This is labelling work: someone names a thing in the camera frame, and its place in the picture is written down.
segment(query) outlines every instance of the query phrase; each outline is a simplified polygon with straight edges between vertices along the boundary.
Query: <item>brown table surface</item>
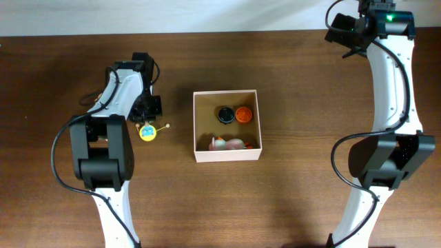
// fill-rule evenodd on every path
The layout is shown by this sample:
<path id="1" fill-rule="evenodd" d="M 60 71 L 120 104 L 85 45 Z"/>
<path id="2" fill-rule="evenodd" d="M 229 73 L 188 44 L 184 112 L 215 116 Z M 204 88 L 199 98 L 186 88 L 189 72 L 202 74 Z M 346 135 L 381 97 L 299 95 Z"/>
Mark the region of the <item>brown table surface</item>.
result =
<path id="1" fill-rule="evenodd" d="M 371 68 L 324 41 L 325 31 L 133 34 L 0 38 L 0 247 L 104 247 L 90 196 L 58 185 L 50 169 L 55 134 L 87 110 L 115 60 L 148 51 L 172 127 L 144 143 L 129 124 L 134 226 L 144 247 L 323 245 L 342 218 L 350 188 L 331 168 L 332 145 L 370 131 Z M 418 114 L 441 141 L 441 29 L 419 29 L 413 60 Z M 192 92 L 256 89 L 259 161 L 195 163 Z M 344 144 L 337 162 L 349 177 Z M 436 151 L 389 199 L 371 246 L 441 247 L 441 154 Z M 70 141 L 57 150 L 68 184 Z"/>

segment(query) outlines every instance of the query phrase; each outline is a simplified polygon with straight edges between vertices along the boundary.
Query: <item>black bottle cap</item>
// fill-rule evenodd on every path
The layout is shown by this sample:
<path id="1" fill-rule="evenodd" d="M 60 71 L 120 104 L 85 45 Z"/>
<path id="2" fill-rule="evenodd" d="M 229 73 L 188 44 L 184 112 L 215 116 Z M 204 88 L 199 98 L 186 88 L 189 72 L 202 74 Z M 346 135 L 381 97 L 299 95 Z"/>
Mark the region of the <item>black bottle cap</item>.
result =
<path id="1" fill-rule="evenodd" d="M 234 121 L 234 111 L 229 107 L 224 107 L 219 111 L 218 118 L 221 123 L 232 123 Z"/>

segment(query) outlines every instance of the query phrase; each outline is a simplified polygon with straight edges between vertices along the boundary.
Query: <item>wood grain surface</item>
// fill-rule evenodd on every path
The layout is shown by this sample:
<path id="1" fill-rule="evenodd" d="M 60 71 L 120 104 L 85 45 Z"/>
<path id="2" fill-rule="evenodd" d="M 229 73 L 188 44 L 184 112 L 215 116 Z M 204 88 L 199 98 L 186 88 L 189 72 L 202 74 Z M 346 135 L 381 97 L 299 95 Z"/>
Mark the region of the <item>wood grain surface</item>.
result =
<path id="1" fill-rule="evenodd" d="M 331 168 L 332 145 L 370 131 L 368 60 L 324 41 L 325 31 L 134 34 L 0 38 L 0 247 L 104 247 L 89 196 L 58 185 L 50 146 L 79 99 L 102 89 L 104 69 L 148 51 L 162 75 L 152 143 L 129 124 L 135 153 L 130 184 L 134 226 L 144 247 L 300 248 L 323 245 L 342 218 L 350 188 Z M 441 141 L 441 29 L 419 29 L 413 61 L 416 105 L 426 134 Z M 192 93 L 258 93 L 259 161 L 195 163 Z M 338 152 L 349 176 L 347 154 Z M 57 149 L 70 185 L 70 140 Z M 441 247 L 441 154 L 404 182 L 385 205 L 373 247 Z"/>

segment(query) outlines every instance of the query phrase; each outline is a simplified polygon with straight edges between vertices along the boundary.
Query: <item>cardboard box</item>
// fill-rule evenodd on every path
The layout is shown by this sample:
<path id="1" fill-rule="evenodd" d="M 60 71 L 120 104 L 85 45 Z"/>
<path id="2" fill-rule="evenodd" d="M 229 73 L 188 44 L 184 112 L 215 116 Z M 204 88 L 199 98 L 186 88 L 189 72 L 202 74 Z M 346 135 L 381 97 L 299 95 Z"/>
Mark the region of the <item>cardboard box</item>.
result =
<path id="1" fill-rule="evenodd" d="M 242 124 L 237 120 L 223 124 L 218 119 L 219 110 L 230 107 L 234 111 L 238 107 L 249 107 L 253 118 L 249 123 Z M 258 160 L 262 152 L 260 137 L 260 120 L 256 90 L 230 90 L 193 93 L 193 128 L 194 155 L 196 162 L 216 161 L 252 161 Z M 253 149 L 232 151 L 209 151 L 212 138 L 222 137 L 225 141 L 239 138 L 251 143 Z"/>

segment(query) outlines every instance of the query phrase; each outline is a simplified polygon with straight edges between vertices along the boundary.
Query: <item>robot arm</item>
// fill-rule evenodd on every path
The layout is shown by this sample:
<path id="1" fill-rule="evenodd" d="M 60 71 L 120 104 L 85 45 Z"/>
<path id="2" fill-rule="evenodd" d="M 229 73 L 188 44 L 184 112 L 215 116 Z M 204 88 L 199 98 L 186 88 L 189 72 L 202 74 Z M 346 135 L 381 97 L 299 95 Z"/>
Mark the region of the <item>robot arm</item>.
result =
<path id="1" fill-rule="evenodd" d="M 143 123 L 162 114 L 160 97 L 152 96 L 153 67 L 153 59 L 142 53 L 134 53 L 132 61 L 116 62 L 113 68 L 118 76 L 110 74 L 104 92 L 89 112 L 111 98 L 110 103 L 70 126 L 75 176 L 84 182 L 86 189 L 108 199 L 112 207 L 93 196 L 107 248 L 141 247 L 134 231 L 128 195 L 134 154 L 126 119 Z M 107 147 L 92 147 L 98 140 L 107 141 Z"/>
<path id="2" fill-rule="evenodd" d="M 386 200 L 394 189 L 399 187 L 401 181 L 408 179 L 435 149 L 434 137 L 422 135 L 422 125 L 413 97 L 413 15 L 410 12 L 393 11 L 395 4 L 392 1 L 376 4 L 376 1 L 360 1 L 359 11 L 364 14 L 363 17 L 354 19 L 338 14 L 334 20 L 332 27 L 353 30 L 359 35 L 330 30 L 325 39 L 351 48 L 349 55 L 360 54 L 369 59 L 375 100 L 372 132 L 398 126 L 407 107 L 407 97 L 410 98 L 409 118 L 395 132 L 370 136 L 351 148 L 349 171 L 353 176 L 353 183 L 374 192 L 379 201 L 371 217 L 360 230 L 341 242 L 360 227 L 373 207 L 370 193 L 353 188 L 342 221 L 329 236 L 327 247 L 367 248 L 369 237 Z M 409 95 L 406 94 L 404 76 L 397 61 L 373 44 L 374 40 L 391 50 L 404 65 L 409 78 Z"/>

